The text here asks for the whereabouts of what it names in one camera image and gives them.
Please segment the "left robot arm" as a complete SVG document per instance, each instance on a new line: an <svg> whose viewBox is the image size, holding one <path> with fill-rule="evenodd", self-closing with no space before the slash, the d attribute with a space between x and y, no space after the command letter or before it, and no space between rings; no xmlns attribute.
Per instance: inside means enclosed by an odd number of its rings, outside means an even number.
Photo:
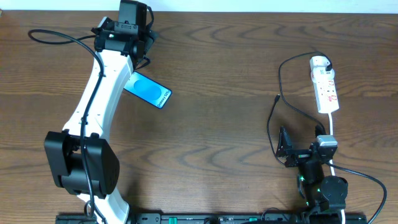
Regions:
<svg viewBox="0 0 398 224"><path fill-rule="evenodd" d="M149 6L121 3L116 21L105 17L92 31L94 64L87 86L61 132L50 131L44 148L55 185L85 202L85 217L57 223L128 223L130 206L116 185L119 159L109 145L114 113L127 81L145 60L157 34Z"/></svg>

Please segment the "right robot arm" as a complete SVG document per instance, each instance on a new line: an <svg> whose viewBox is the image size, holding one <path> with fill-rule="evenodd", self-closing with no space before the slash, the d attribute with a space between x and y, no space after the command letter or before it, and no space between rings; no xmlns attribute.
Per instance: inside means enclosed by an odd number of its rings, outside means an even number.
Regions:
<svg viewBox="0 0 398 224"><path fill-rule="evenodd" d="M308 202L308 210L300 216L310 223L317 215L340 214L346 208L348 182L335 175L326 176L322 165L332 160L338 143L332 135L318 135L308 149L294 149L287 130L279 129L276 156L285 159L284 165L298 169L299 185Z"/></svg>

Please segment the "white power strip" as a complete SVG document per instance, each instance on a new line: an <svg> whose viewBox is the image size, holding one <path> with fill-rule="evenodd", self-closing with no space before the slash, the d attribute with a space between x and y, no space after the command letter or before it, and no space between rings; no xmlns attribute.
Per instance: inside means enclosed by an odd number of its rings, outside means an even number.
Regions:
<svg viewBox="0 0 398 224"><path fill-rule="evenodd" d="M313 82L318 112L329 114L340 108L335 86L335 71L325 56L310 59L310 77Z"/></svg>

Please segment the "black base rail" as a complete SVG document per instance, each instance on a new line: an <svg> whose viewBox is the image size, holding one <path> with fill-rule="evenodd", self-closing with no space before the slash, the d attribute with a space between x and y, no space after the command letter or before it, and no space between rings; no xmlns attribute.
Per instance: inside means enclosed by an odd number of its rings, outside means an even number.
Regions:
<svg viewBox="0 0 398 224"><path fill-rule="evenodd" d="M348 224L365 224L365 215L358 213L346 213ZM77 223L102 223L97 221L85 220L83 215L57 215L56 224L77 224ZM264 215L256 214L204 214L204 215L181 215L181 214L159 214L159 213L137 213L127 218L126 223L132 224L237 224L237 223L342 223L338 215L315 215L310 216L306 222L304 216L294 214L282 214L281 212L271 211Z"/></svg>

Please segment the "blue screen Samsung smartphone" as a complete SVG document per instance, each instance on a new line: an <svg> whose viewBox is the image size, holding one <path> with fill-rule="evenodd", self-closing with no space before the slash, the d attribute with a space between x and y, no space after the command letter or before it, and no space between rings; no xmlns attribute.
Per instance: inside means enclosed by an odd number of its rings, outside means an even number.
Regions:
<svg viewBox="0 0 398 224"><path fill-rule="evenodd" d="M171 89L138 72L130 76L124 89L158 109L162 109L172 96Z"/></svg>

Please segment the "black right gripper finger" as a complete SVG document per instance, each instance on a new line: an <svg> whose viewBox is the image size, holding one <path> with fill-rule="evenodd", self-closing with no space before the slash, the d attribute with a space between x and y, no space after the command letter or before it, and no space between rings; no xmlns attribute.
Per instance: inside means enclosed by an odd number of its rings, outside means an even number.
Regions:
<svg viewBox="0 0 398 224"><path fill-rule="evenodd" d="M293 151L292 141L290 136L284 126L279 129L279 141L277 145L276 156L277 157L287 157Z"/></svg>
<svg viewBox="0 0 398 224"><path fill-rule="evenodd" d="M315 136L318 137L319 135L325 135L326 134L326 130L323 126L317 124L315 126Z"/></svg>

